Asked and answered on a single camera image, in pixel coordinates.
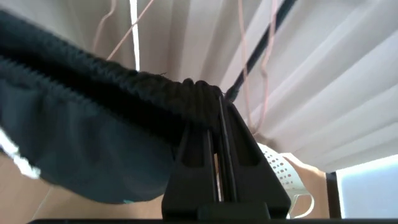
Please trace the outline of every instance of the brown surface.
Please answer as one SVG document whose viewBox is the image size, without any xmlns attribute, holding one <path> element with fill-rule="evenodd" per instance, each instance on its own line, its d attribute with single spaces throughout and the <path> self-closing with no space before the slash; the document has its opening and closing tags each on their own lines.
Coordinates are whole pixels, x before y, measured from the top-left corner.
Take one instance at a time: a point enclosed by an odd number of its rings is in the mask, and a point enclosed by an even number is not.
<svg viewBox="0 0 398 224">
<path fill-rule="evenodd" d="M 85 199 L 41 180 L 24 177 L 14 163 L 0 155 L 0 223 L 27 223 L 33 218 L 161 218 L 162 197 L 150 202 L 128 205 L 107 205 Z M 314 180 L 317 189 L 315 208 L 307 218 L 328 218 L 322 183 Z M 294 215 L 306 211 L 310 201 L 300 197 Z"/>
</svg>

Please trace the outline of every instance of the black bag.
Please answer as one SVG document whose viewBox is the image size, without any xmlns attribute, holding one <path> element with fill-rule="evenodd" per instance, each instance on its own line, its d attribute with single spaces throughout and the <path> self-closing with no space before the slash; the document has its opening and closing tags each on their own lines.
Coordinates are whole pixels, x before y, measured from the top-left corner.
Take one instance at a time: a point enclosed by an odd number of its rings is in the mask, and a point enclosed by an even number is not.
<svg viewBox="0 0 398 224">
<path fill-rule="evenodd" d="M 184 124 L 216 131 L 221 95 L 96 58 L 0 11 L 0 126 L 41 178 L 84 197 L 163 194 Z"/>
</svg>

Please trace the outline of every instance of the white curtain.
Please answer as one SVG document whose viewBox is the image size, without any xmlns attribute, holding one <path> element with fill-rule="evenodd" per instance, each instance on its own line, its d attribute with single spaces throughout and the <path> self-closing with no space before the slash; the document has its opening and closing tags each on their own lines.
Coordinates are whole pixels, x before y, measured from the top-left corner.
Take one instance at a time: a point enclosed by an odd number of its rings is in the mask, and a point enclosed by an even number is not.
<svg viewBox="0 0 398 224">
<path fill-rule="evenodd" d="M 149 0 L 137 0 L 141 13 Z M 90 50 L 110 0 L 0 0 Z M 248 56 L 267 28 L 271 0 L 244 0 Z M 398 152 L 398 1 L 298 0 L 275 36 L 261 135 L 279 152 L 332 171 Z M 97 53 L 107 56 L 131 24 L 118 0 Z M 141 70 L 226 91 L 242 69 L 237 0 L 155 0 L 138 25 Z M 132 38 L 115 60 L 134 68 Z M 259 119 L 263 80 L 248 78 Z M 235 105 L 244 118 L 243 92 Z"/>
</svg>

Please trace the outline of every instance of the pink cord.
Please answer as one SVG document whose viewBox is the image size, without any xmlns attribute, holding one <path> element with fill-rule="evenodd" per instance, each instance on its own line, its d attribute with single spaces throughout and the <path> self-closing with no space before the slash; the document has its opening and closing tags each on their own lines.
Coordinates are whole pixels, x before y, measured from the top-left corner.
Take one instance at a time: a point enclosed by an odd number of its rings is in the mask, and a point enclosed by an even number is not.
<svg viewBox="0 0 398 224">
<path fill-rule="evenodd" d="M 107 60 L 110 60 L 113 55 L 116 53 L 116 51 L 119 50 L 120 46 L 123 44 L 123 42 L 126 40 L 127 36 L 131 33 L 132 28 L 137 25 L 138 21 L 141 19 L 141 17 L 144 15 L 144 13 L 146 12 L 146 10 L 148 10 L 149 6 L 154 2 L 154 0 L 150 0 L 150 2 L 148 3 L 148 5 L 144 8 L 144 10 L 142 10 L 141 14 L 138 16 L 137 21 L 135 23 L 133 23 L 130 27 L 130 29 L 126 32 L 126 34 L 124 35 L 124 37 L 120 40 L 120 42 L 117 44 L 117 46 L 113 49 L 112 53 L 109 55 L 109 57 L 107 58 Z"/>
<path fill-rule="evenodd" d="M 253 135 L 257 134 L 257 132 L 260 130 L 264 119 L 266 117 L 266 109 L 267 109 L 267 103 L 268 103 L 268 76 L 266 73 L 266 65 L 269 60 L 269 57 L 271 55 L 271 50 L 274 45 L 274 33 L 275 33 L 275 18 L 276 18 L 276 10 L 277 10 L 277 1 L 272 0 L 272 11 L 271 11 L 271 25 L 269 29 L 269 37 L 268 37 L 268 46 L 266 49 L 266 54 L 264 56 L 264 60 L 261 63 L 261 73 L 264 78 L 264 102 L 263 102 L 263 107 L 262 107 L 262 115 L 260 117 L 259 123 L 256 126 L 255 130 L 253 129 L 253 123 L 252 123 L 252 118 L 251 118 L 251 110 L 250 110 L 250 104 L 249 104 L 249 87 L 248 87 L 248 69 L 246 67 L 246 38 L 245 38 L 245 33 L 244 33 L 244 26 L 243 26 L 243 4 L 242 0 L 238 1 L 238 11 L 239 11 L 239 26 L 241 30 L 241 38 L 242 38 L 242 62 L 243 62 L 243 77 L 244 77 L 244 82 L 243 82 L 243 88 L 244 88 L 244 97 L 245 97 L 245 103 L 246 103 L 246 111 L 248 113 L 248 123 L 249 123 L 249 129 L 252 131 Z"/>
<path fill-rule="evenodd" d="M 94 41 L 93 41 L 93 47 L 92 47 L 93 53 L 96 52 L 98 41 L 100 40 L 100 35 L 101 35 L 102 29 L 104 27 L 105 21 L 108 19 L 109 16 L 112 16 L 115 9 L 116 9 L 116 0 L 112 0 L 111 1 L 111 10 L 107 13 L 107 15 L 102 17 L 101 22 L 99 22 L 99 24 L 97 26 L 97 30 L 95 32 L 95 37 L 94 37 Z"/>
</svg>

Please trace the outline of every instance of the black cable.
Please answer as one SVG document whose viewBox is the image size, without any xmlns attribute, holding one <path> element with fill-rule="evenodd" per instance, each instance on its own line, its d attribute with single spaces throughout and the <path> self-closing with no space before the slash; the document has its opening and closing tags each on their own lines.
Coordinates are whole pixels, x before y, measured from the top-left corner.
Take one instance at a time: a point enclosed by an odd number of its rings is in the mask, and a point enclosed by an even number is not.
<svg viewBox="0 0 398 224">
<path fill-rule="evenodd" d="M 285 20 L 287 14 L 290 12 L 290 10 L 293 8 L 293 5 L 295 4 L 296 0 L 285 0 L 282 5 L 280 6 L 277 14 L 276 14 L 276 19 L 275 19 L 275 33 L 278 30 L 279 26 L 282 24 L 282 22 Z M 248 75 L 250 71 L 253 69 L 254 65 L 257 63 L 259 60 L 261 54 L 263 51 L 266 49 L 268 46 L 268 34 L 269 33 L 269 26 L 264 33 L 264 35 L 261 37 L 261 40 L 257 44 L 256 48 L 254 49 L 254 52 L 251 54 L 246 66 L 248 68 Z M 243 69 L 241 73 L 239 74 L 238 78 L 235 80 L 234 85 L 231 86 L 231 88 L 228 89 L 228 91 L 225 94 L 225 99 L 233 102 L 235 101 L 236 97 L 238 96 L 239 89 L 241 88 L 242 84 L 244 81 L 243 77 Z"/>
</svg>

